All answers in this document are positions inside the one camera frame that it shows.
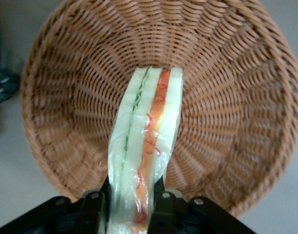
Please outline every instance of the black metal bracket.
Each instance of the black metal bracket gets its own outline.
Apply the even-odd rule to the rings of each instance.
[[[88,191],[77,202],[54,197],[0,228],[0,234],[105,234],[111,188],[108,177],[100,191]],[[255,234],[210,199],[186,202],[154,186],[155,206],[148,234]]]

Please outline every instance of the screw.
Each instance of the screw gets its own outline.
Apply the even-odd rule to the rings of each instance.
[[[196,198],[196,199],[194,199],[193,201],[194,201],[194,203],[196,203],[197,205],[203,205],[203,204],[204,204],[204,202],[203,202],[202,199],[200,199],[200,198]]]
[[[170,195],[169,195],[169,193],[163,193],[163,194],[162,194],[162,197],[163,197],[163,198],[169,198]]]
[[[60,205],[64,204],[65,202],[66,202],[66,199],[61,198],[61,199],[57,200],[55,204],[56,204],[57,206],[60,206]]]
[[[95,199],[95,198],[98,198],[99,197],[99,193],[93,193],[92,195],[91,195],[91,198],[92,199]]]

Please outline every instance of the plastic wrap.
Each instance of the plastic wrap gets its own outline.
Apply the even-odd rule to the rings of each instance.
[[[174,147],[182,98],[182,70],[161,71],[137,68],[117,113],[108,151],[108,234],[147,233],[153,187]]]

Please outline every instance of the orange filling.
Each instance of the orange filling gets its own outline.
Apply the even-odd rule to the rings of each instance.
[[[142,149],[142,160],[137,169],[138,185],[136,187],[137,205],[136,216],[134,220],[133,230],[144,231],[148,228],[149,224],[149,191],[148,185],[152,183],[150,181],[150,171],[154,166],[153,153],[156,151],[158,156],[161,155],[161,151],[155,147],[158,132],[160,129],[160,117],[163,114],[166,95],[168,91],[170,70],[161,74],[160,80],[155,92],[154,101],[147,114],[149,123],[145,127],[145,139]]]

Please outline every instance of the gray floor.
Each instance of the gray floor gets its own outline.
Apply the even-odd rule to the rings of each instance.
[[[20,72],[59,0],[0,0],[3,64]],[[262,0],[298,58],[298,0]],[[18,95],[0,105],[0,226],[58,195],[24,138]],[[298,148],[278,185],[241,221],[260,234],[298,234]]]

